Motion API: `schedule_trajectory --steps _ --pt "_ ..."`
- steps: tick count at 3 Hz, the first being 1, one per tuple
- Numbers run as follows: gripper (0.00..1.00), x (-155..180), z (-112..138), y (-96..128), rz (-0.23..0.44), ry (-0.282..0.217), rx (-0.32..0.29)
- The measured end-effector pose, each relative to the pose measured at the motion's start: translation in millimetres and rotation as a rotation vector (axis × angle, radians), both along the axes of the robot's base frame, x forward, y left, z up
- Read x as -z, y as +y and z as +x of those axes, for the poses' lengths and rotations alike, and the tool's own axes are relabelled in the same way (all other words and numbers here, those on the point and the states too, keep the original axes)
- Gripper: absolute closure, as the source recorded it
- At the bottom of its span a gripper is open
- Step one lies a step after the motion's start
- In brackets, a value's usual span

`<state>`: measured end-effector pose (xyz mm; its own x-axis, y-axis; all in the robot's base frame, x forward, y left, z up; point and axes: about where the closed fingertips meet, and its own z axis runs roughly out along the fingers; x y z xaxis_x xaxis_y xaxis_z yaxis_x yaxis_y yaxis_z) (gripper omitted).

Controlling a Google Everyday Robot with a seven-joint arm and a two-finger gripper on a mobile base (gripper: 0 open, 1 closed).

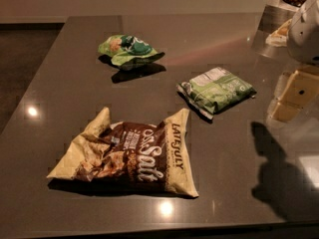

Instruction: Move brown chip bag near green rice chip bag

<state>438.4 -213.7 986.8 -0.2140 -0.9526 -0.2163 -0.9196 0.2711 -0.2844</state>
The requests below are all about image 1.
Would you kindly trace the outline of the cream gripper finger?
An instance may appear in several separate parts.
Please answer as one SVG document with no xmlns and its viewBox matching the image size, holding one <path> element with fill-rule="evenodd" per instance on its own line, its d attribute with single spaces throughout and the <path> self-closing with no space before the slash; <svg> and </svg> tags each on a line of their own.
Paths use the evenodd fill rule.
<svg viewBox="0 0 319 239">
<path fill-rule="evenodd" d="M 281 122 L 293 120 L 319 95 L 319 68 L 301 66 L 285 71 L 278 79 L 271 102 L 271 118 Z"/>
</svg>

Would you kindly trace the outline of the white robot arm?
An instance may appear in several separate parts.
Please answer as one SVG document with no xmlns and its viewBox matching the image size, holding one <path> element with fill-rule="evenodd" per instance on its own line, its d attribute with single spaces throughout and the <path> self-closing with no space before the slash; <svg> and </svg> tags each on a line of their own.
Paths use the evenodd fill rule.
<svg viewBox="0 0 319 239">
<path fill-rule="evenodd" d="M 319 0 L 306 0 L 287 28 L 287 51 L 299 63 L 278 79 L 268 114 L 273 120 L 293 120 L 319 93 Z"/>
</svg>

